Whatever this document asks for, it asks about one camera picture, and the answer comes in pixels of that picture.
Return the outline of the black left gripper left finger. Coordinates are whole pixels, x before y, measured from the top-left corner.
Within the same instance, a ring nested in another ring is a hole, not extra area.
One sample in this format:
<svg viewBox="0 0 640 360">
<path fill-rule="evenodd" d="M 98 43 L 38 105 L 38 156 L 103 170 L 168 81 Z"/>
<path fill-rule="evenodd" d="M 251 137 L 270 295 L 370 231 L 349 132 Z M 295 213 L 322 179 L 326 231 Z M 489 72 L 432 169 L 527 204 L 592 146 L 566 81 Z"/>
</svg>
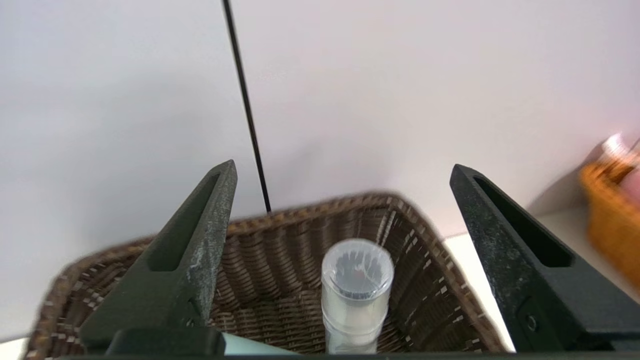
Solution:
<svg viewBox="0 0 640 360">
<path fill-rule="evenodd" d="M 206 326 L 237 187 L 233 160 L 206 173 L 80 328 L 89 354 L 221 354 Z"/>
</svg>

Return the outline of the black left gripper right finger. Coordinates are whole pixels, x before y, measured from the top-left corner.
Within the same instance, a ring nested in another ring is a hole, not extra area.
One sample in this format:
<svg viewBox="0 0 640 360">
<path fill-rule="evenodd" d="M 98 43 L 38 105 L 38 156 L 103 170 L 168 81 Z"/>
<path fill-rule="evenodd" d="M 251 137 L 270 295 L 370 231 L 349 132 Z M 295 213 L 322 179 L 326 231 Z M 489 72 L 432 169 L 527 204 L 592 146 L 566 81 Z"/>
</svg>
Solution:
<svg viewBox="0 0 640 360">
<path fill-rule="evenodd" d="M 639 351 L 628 294 L 482 173 L 455 164 L 450 188 L 517 352 Z"/>
</svg>

